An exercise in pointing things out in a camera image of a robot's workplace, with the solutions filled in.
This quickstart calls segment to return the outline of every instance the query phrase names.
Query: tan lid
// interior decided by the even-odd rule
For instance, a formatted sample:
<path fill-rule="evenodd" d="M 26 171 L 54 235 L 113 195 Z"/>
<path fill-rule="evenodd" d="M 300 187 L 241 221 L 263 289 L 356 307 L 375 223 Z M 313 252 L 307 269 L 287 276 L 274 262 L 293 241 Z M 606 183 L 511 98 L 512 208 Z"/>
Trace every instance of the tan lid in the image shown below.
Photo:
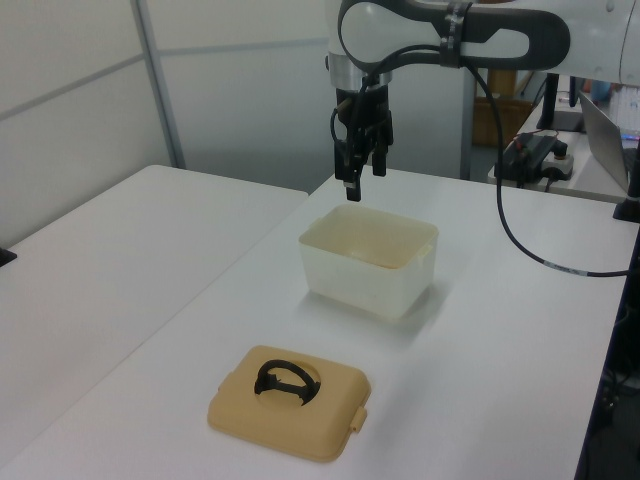
<path fill-rule="evenodd" d="M 356 368 L 258 346 L 222 382 L 207 418 L 216 430 L 328 462 L 360 431 L 370 392 Z"/>

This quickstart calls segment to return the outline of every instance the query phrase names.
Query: white table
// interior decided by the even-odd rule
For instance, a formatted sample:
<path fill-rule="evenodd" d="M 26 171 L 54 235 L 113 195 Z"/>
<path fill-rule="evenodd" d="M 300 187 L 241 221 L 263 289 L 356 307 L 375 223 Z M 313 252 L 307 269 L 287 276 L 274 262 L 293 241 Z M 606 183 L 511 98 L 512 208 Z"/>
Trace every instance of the white table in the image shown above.
<path fill-rule="evenodd" d="M 573 479 L 624 279 L 522 255 L 489 185 L 365 170 L 363 203 L 440 228 L 434 284 L 396 325 L 308 292 L 298 236 L 345 200 L 327 181 L 0 471 L 0 479 Z M 515 235 L 552 261 L 628 265 L 610 205 L 506 189 Z M 361 368 L 362 431 L 317 464 L 212 430 L 218 385 L 254 345 Z"/>
<path fill-rule="evenodd" d="M 0 269 L 0 466 L 307 197 L 148 167 Z"/>
<path fill-rule="evenodd" d="M 567 103 L 560 102 L 563 98 L 561 92 L 556 99 L 556 111 L 568 111 L 582 113 L 580 104 L 574 108 Z M 536 131 L 536 124 L 542 114 L 542 102 L 534 109 L 520 129 L 520 133 Z M 555 135 L 555 132 L 541 132 L 540 135 Z M 603 202 L 619 203 L 626 197 L 626 192 L 618 185 L 611 175 L 598 163 L 591 154 L 587 135 L 579 132 L 559 132 L 558 139 L 567 144 L 567 152 L 574 157 L 573 175 L 569 180 L 558 180 L 551 184 L 549 192 L 561 195 L 569 195 Z M 623 142 L 624 148 L 633 148 L 637 143 Z M 495 172 L 492 167 L 487 175 L 487 182 L 495 184 Z M 507 186 L 515 186 L 514 182 L 503 182 Z M 543 178 L 537 183 L 527 183 L 524 188 L 544 191 L 547 179 Z"/>

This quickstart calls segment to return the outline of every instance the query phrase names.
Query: wall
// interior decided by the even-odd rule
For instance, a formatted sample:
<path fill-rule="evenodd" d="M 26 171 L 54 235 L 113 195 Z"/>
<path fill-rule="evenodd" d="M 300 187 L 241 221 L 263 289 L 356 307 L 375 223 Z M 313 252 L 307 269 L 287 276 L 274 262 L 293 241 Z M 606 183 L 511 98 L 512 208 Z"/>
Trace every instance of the wall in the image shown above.
<path fill-rule="evenodd" d="M 141 0 L 187 168 L 312 192 L 333 173 L 320 0 Z M 473 82 L 408 67 L 390 86 L 389 167 L 468 178 Z M 366 185 L 363 186 L 366 196 Z"/>
<path fill-rule="evenodd" d="M 149 164 L 333 174 L 322 0 L 5 0 L 0 45 L 4 247 Z M 389 167 L 468 178 L 472 97 L 460 70 L 397 72 Z"/>
<path fill-rule="evenodd" d="M 0 2 L 0 245 L 170 163 L 134 11 Z"/>

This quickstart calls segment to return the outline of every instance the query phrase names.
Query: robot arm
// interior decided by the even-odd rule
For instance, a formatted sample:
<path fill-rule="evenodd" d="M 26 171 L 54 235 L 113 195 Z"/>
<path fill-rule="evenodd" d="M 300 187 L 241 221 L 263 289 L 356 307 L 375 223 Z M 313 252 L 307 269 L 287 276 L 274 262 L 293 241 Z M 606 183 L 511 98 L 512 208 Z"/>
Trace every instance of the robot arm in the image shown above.
<path fill-rule="evenodd" d="M 360 199 L 359 178 L 373 152 L 374 174 L 384 175 L 393 142 L 387 84 L 408 63 L 545 70 L 640 85 L 640 5 L 636 0 L 517 0 L 497 5 L 426 0 L 326 0 L 330 26 L 328 67 L 337 89 L 338 118 L 350 141 L 337 144 L 336 178 Z M 430 45 L 388 60 L 363 95 L 363 78 L 402 48 Z"/>

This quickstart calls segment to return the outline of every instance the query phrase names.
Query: translucent plastic box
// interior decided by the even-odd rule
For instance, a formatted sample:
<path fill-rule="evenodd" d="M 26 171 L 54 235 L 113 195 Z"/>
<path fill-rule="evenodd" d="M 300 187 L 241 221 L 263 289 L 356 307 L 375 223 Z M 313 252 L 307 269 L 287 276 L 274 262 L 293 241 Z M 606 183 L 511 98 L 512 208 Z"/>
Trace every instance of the translucent plastic box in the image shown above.
<path fill-rule="evenodd" d="M 398 319 L 433 280 L 438 229 L 359 205 L 341 205 L 299 239 L 309 288 Z"/>

